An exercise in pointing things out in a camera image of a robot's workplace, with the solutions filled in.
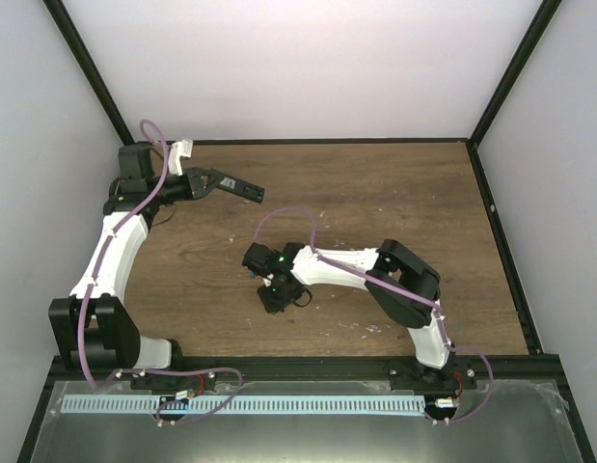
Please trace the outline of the black remote control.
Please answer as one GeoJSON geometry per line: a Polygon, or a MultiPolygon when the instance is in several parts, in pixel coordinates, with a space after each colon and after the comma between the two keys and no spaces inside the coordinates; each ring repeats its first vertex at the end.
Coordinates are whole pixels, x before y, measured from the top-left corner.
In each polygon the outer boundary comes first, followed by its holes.
{"type": "Polygon", "coordinates": [[[224,176],[217,185],[222,191],[232,193],[244,200],[261,204],[265,189],[237,177],[224,176]]]}

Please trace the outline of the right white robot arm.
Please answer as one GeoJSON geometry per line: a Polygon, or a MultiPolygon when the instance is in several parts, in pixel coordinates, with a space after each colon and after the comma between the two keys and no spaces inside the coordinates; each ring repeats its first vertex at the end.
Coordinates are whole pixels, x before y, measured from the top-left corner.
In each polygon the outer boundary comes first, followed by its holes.
{"type": "Polygon", "coordinates": [[[377,248],[324,250],[289,242],[281,250],[252,243],[242,265],[262,278],[258,297],[268,313],[298,305],[313,286],[343,286],[370,294],[384,314],[408,330],[415,347],[418,376],[431,389],[452,376],[452,342],[444,327],[441,277],[400,242],[386,239],[377,248]]]}

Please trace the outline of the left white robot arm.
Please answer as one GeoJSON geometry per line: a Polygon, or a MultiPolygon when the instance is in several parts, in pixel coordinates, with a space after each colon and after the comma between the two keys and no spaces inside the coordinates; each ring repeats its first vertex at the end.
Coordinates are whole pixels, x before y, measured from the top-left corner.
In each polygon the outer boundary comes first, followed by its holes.
{"type": "Polygon", "coordinates": [[[65,369],[87,381],[103,369],[152,370],[164,389],[178,388],[186,378],[179,343],[143,335],[124,303],[136,256],[148,238],[159,209],[196,201],[225,175],[184,168],[192,155],[190,139],[168,149],[140,142],[120,148],[120,174],[110,184],[103,206],[100,238],[90,262],[69,296],[54,299],[48,316],[65,369]]]}

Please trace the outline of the black aluminium front rail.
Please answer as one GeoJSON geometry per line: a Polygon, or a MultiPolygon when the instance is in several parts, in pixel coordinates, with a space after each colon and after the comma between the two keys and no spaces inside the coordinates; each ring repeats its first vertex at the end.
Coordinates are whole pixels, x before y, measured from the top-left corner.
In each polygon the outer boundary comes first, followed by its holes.
{"type": "MultiPolygon", "coordinates": [[[[235,368],[246,382],[255,381],[388,381],[394,390],[443,391],[457,385],[452,373],[429,372],[410,356],[392,357],[198,357],[178,361],[180,371],[194,370],[208,388],[222,380],[236,381],[231,373],[217,373],[211,368],[235,368]]],[[[495,355],[484,363],[476,355],[458,355],[450,371],[461,375],[463,386],[473,389],[478,381],[488,379],[487,369],[499,380],[565,381],[557,355],[495,355]]]]}

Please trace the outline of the left black frame post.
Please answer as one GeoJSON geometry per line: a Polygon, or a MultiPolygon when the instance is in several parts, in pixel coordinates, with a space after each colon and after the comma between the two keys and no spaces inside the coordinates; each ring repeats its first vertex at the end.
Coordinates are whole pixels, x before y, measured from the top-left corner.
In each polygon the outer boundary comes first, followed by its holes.
{"type": "Polygon", "coordinates": [[[126,124],[118,105],[111,96],[111,93],[90,54],[88,47],[73,22],[65,3],[61,0],[42,0],[42,3],[63,37],[72,57],[85,76],[85,79],[95,94],[97,101],[120,141],[124,145],[133,144],[134,138],[132,133],[126,124]]]}

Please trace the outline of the black frame post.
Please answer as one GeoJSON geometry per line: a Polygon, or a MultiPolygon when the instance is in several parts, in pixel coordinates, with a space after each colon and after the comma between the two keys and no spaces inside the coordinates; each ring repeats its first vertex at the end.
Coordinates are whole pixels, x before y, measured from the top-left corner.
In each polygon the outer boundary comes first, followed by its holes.
{"type": "Polygon", "coordinates": [[[120,141],[124,145],[133,144],[134,138],[132,133],[126,124],[118,105],[111,96],[111,93],[90,54],[88,47],[73,22],[65,3],[61,0],[42,0],[42,3],[63,37],[72,57],[85,76],[85,79],[95,94],[97,101],[120,141]]]}
{"type": "Polygon", "coordinates": [[[561,0],[540,2],[469,138],[472,148],[478,148],[484,140],[561,4],[561,0]]]}

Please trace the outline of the right black frame post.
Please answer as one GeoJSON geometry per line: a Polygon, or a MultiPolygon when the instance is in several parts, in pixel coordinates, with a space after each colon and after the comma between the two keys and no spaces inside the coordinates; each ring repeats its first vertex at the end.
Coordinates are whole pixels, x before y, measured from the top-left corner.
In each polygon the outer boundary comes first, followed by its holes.
{"type": "Polygon", "coordinates": [[[478,148],[484,140],[561,4],[561,0],[540,2],[469,138],[472,148],[478,148]]]}

